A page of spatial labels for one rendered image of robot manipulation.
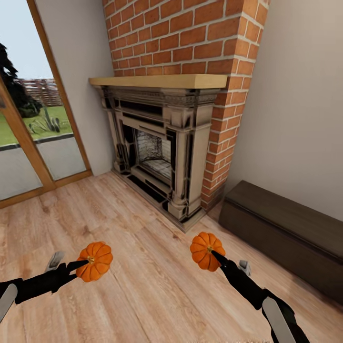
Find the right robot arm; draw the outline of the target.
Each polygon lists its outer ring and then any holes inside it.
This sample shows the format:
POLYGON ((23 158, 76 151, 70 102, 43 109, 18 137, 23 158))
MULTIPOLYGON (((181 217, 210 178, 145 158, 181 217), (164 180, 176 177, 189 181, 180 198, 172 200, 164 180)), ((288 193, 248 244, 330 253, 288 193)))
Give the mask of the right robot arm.
POLYGON ((261 289, 250 279, 252 268, 249 262, 240 260, 236 265, 232 260, 212 250, 212 254, 222 264, 229 283, 238 290, 256 310, 262 308, 263 313, 272 327, 274 343, 310 343, 302 329, 297 325, 295 312, 282 299, 268 289, 261 289))

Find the pumpkin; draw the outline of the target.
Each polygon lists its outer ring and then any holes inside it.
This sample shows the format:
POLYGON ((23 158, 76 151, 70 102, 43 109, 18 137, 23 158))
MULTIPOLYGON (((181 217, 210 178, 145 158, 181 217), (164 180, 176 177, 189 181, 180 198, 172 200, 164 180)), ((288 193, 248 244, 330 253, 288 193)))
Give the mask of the pumpkin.
POLYGON ((210 272, 216 271, 222 265, 211 251, 214 250, 223 257, 226 255, 221 240, 216 238, 214 234, 205 232, 201 232, 193 238, 190 250, 193 261, 202 270, 208 270, 210 272))
POLYGON ((111 247, 104 242, 92 242, 83 249, 77 261, 88 260, 88 264, 76 269, 77 277, 85 282, 97 281, 106 273, 113 261, 111 247))

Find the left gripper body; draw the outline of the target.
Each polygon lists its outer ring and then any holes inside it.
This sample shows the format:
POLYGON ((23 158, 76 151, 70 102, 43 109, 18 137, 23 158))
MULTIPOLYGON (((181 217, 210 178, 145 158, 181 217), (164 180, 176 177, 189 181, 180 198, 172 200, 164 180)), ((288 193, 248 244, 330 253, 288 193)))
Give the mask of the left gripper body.
POLYGON ((52 293, 57 292, 67 276, 68 272, 66 263, 60 264, 59 267, 54 271, 35 276, 37 281, 37 290, 34 297, 49 291, 52 293))

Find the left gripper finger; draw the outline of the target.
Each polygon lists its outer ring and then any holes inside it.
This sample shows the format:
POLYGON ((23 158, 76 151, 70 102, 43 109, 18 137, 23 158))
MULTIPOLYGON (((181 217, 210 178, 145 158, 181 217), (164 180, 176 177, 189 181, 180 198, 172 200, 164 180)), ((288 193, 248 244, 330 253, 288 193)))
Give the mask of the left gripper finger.
POLYGON ((88 264, 88 260, 83 260, 83 261, 76 261, 76 262, 70 262, 68 265, 67 265, 67 272, 68 272, 68 276, 70 275, 70 272, 79 268, 79 267, 82 267, 84 266, 85 264, 88 264))
POLYGON ((77 278, 77 274, 73 274, 73 275, 67 276, 67 278, 65 279, 65 281, 63 282, 62 285, 64 285, 64 284, 70 282, 71 280, 73 280, 73 279, 75 279, 75 278, 77 278))

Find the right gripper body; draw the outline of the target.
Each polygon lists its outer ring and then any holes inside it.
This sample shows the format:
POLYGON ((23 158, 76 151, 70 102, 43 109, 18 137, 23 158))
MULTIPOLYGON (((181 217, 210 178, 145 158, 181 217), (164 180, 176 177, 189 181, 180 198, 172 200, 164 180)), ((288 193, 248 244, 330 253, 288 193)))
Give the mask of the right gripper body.
POLYGON ((235 262, 231 262, 226 266, 224 273, 230 283, 236 290, 245 296, 246 289, 254 282, 244 272, 238 269, 235 262))

